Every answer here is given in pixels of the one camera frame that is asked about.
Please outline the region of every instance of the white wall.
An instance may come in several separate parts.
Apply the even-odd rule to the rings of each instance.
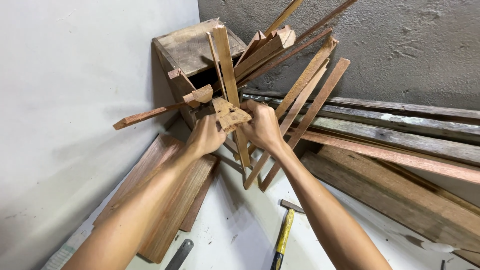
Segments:
[[[31,269],[88,217],[173,114],[151,39],[196,0],[0,2],[0,269]]]

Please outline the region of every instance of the forearm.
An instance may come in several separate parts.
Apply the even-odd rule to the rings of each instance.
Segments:
[[[280,162],[315,235],[337,269],[391,269],[365,231],[286,143],[271,154]]]
[[[125,269],[199,156],[186,147],[98,225],[63,269]]]

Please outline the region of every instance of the concrete wall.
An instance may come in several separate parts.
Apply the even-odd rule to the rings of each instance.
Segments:
[[[285,24],[299,36],[343,1],[305,0]],[[289,0],[198,3],[200,20],[220,17],[248,43]],[[331,62],[351,60],[333,96],[480,110],[480,1],[359,0],[329,25],[340,41]],[[249,86],[287,92],[320,45]]]
[[[38,269],[174,115],[151,39],[199,22],[195,0],[0,3],[0,269]]]

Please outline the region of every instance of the hand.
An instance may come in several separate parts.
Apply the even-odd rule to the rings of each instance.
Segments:
[[[252,121],[240,126],[251,142],[271,155],[282,149],[285,141],[273,108],[251,99],[241,103],[240,108],[252,115]]]
[[[187,149],[200,158],[217,150],[225,142],[225,131],[216,124],[216,115],[207,115],[197,123],[187,141]]]

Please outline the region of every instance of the hammer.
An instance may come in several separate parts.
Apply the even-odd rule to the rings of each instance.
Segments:
[[[280,233],[280,240],[278,241],[278,246],[276,247],[275,256],[273,258],[272,267],[270,270],[280,270],[283,261],[283,255],[285,254],[285,247],[287,246],[288,234],[290,233],[290,228],[293,223],[293,214],[295,211],[301,214],[305,214],[302,208],[293,203],[281,200],[280,206],[283,206],[288,209],[287,216],[285,217],[285,222],[283,223],[282,232]]]

